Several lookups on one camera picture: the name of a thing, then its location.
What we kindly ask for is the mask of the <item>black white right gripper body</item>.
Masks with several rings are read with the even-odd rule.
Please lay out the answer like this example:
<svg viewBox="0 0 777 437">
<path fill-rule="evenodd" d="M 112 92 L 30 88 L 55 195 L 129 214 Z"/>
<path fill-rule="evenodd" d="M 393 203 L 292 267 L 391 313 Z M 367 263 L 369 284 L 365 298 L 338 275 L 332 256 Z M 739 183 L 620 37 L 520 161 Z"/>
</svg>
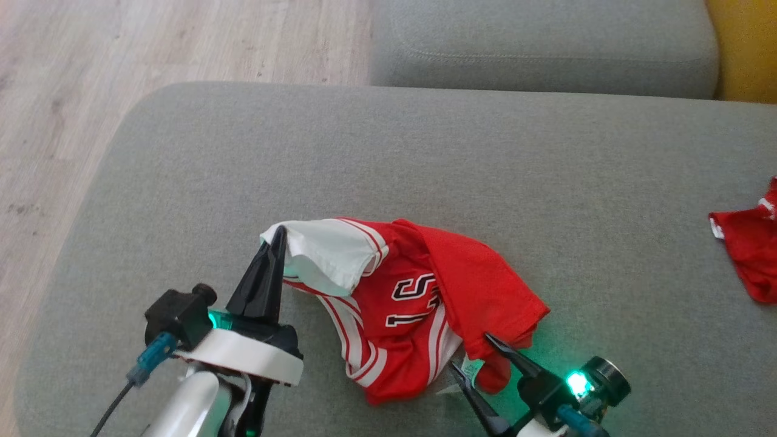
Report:
<svg viewBox="0 0 777 437">
<path fill-rule="evenodd" d="M 569 426 L 558 417 L 558 410 L 579 412 L 580 401 L 594 389 L 589 377 L 582 371 L 561 377 L 537 366 L 519 371 L 517 392 L 528 412 L 516 425 L 516 437 L 566 437 Z"/>
</svg>

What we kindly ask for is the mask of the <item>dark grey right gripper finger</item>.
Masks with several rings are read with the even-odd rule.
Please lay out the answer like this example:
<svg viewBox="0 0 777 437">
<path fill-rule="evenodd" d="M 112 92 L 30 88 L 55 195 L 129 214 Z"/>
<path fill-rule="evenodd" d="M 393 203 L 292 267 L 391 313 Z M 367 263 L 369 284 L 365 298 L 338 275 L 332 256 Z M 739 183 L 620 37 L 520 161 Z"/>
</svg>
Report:
<svg viewBox="0 0 777 437">
<path fill-rule="evenodd" d="M 505 418 L 498 415 L 496 410 L 475 389 L 472 380 L 464 373 L 460 366 L 450 363 L 450 374 L 454 377 L 464 398 L 469 402 L 475 417 L 483 427 L 488 437 L 514 437 L 513 426 Z"/>
<path fill-rule="evenodd" d="M 511 364 L 521 373 L 522 376 L 528 378 L 535 378 L 542 373 L 541 365 L 534 362 L 532 359 L 522 354 L 521 352 L 511 348 L 510 345 L 500 340 L 491 333 L 484 334 L 486 340 L 489 341 L 491 346 L 500 352 L 500 354 L 509 360 Z"/>
</svg>

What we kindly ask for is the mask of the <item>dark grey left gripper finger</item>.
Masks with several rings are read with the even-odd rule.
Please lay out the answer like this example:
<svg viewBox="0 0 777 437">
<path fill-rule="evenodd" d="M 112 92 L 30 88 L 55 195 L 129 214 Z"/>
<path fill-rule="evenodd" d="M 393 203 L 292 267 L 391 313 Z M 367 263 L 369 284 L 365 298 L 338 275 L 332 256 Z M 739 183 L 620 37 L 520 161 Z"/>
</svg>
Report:
<svg viewBox="0 0 777 437">
<path fill-rule="evenodd" d="M 268 250 L 273 238 L 270 241 L 264 241 L 253 257 L 235 293 L 226 304 L 226 310 L 229 313 L 251 320 L 268 320 L 267 282 L 270 265 Z"/>
<path fill-rule="evenodd" d="M 268 250 L 267 318 L 272 323 L 279 321 L 287 246 L 288 231 L 285 226 L 278 226 Z"/>
</svg>

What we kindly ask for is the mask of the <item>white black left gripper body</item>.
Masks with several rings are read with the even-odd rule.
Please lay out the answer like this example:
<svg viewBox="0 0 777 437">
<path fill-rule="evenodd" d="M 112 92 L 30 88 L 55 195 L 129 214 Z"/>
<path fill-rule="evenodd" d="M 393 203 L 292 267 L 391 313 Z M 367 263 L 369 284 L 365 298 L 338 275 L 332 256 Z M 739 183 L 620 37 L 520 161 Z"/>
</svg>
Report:
<svg viewBox="0 0 777 437">
<path fill-rule="evenodd" d="M 291 325 L 264 323 L 209 310 L 212 330 L 188 353 L 189 362 L 299 385 L 304 370 L 299 337 Z"/>
</svg>

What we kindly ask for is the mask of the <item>red white basketball jersey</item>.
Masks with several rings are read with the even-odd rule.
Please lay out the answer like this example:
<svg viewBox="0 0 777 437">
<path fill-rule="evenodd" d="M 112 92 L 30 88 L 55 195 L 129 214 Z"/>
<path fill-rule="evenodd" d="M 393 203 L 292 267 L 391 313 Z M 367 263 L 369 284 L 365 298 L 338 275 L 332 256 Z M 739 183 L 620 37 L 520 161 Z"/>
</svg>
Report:
<svg viewBox="0 0 777 437">
<path fill-rule="evenodd" d="M 422 395 L 458 349 L 482 363 L 475 386 L 496 395 L 511 366 L 486 335 L 527 348 L 549 313 L 501 255 L 467 236 L 407 220 L 281 226 L 284 282 L 322 302 L 371 405 Z"/>
</svg>

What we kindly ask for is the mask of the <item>red shorts with white stripe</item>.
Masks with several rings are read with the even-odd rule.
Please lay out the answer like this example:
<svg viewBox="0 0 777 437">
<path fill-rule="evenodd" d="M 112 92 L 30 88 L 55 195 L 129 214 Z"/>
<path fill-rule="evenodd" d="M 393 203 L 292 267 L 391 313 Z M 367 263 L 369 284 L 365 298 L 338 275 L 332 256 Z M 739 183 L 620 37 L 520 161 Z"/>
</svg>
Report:
<svg viewBox="0 0 777 437">
<path fill-rule="evenodd" d="M 754 208 L 712 212 L 708 221 L 750 298 L 777 305 L 777 176 Z"/>
</svg>

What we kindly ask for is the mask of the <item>large grey sofa cushion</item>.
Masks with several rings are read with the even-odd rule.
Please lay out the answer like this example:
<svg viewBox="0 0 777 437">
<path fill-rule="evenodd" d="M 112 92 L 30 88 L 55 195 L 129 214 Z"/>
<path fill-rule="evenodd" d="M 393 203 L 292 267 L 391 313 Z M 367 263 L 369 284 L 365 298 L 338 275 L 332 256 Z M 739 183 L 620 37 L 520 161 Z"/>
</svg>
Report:
<svg viewBox="0 0 777 437">
<path fill-rule="evenodd" d="M 284 220 L 408 219 L 496 249 L 551 309 L 528 352 L 610 359 L 613 437 L 777 437 L 777 307 L 712 211 L 777 176 L 777 105 L 549 92 L 186 83 L 124 118 L 16 381 L 22 437 L 88 437 L 161 293 L 225 303 Z"/>
</svg>

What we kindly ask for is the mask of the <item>grey sofa seat cushion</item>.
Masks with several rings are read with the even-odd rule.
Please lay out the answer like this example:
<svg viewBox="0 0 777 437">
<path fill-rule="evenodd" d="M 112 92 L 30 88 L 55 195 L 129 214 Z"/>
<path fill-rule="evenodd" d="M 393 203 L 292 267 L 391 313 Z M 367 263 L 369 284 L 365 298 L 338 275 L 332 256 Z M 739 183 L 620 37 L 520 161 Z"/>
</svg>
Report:
<svg viewBox="0 0 777 437">
<path fill-rule="evenodd" d="M 710 99 L 704 0 L 375 0 L 370 83 Z"/>
</svg>

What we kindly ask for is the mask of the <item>yellow sofa backrest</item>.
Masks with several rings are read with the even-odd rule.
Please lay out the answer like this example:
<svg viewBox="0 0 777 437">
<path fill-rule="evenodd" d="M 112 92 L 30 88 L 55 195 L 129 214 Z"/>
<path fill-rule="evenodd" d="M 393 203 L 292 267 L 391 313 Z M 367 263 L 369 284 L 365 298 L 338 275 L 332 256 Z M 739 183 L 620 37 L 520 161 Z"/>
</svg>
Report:
<svg viewBox="0 0 777 437">
<path fill-rule="evenodd" d="M 705 0 L 719 44 L 716 98 L 777 104 L 777 0 Z"/>
</svg>

